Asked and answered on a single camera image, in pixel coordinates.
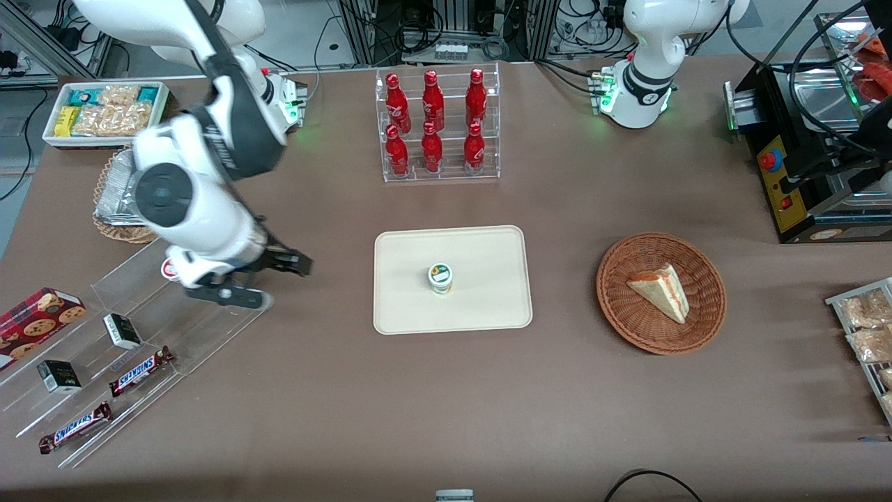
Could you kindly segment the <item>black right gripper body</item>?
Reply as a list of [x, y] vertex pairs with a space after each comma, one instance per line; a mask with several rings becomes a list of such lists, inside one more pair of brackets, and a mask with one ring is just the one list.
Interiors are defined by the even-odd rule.
[[251, 263], [238, 268], [237, 273], [259, 273], [265, 269], [290, 271], [290, 249], [272, 234], [266, 235], [264, 251]]

